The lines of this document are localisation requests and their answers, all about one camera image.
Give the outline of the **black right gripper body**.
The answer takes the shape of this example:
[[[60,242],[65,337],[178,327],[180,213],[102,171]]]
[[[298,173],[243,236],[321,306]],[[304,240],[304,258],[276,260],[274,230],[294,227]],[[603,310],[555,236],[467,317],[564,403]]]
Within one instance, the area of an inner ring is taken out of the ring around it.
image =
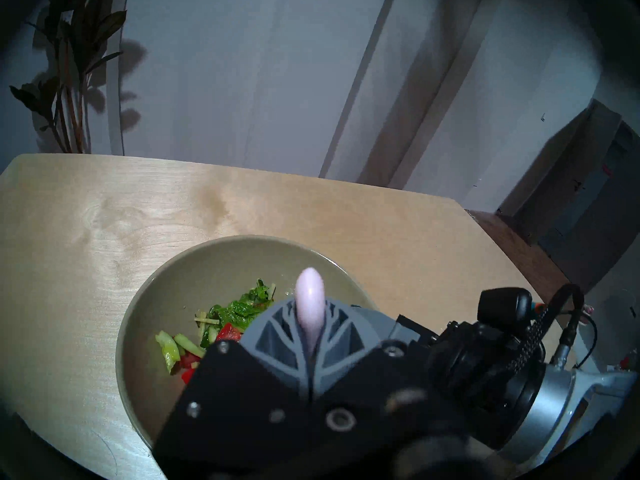
[[[427,375],[434,387],[453,399],[470,434],[494,450],[522,425],[545,376],[542,344],[521,362],[520,343],[487,324],[451,321],[429,346]]]

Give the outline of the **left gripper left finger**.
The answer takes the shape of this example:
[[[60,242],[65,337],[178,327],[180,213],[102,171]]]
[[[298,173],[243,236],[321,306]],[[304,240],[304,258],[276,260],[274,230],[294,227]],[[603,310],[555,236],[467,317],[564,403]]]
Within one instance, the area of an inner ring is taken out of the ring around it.
[[[152,455],[162,472],[259,472],[308,452],[307,361],[293,300],[239,342],[215,342],[182,391]]]

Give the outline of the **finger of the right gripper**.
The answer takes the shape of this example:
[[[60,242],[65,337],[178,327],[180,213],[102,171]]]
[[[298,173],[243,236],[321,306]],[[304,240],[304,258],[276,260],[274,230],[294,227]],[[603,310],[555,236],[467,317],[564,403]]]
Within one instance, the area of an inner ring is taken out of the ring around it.
[[[439,336],[404,315],[398,315],[394,325],[394,342],[406,352],[430,349],[439,341]]]
[[[397,323],[389,316],[362,306],[351,306],[351,308],[371,325],[380,341],[401,341]]]

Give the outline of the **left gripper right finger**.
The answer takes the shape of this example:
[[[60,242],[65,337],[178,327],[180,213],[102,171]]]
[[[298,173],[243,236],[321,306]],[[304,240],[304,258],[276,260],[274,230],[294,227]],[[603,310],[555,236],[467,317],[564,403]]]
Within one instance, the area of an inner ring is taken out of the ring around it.
[[[466,450],[456,404],[428,376],[428,351],[379,340],[341,301],[327,299],[314,349],[314,448]]]

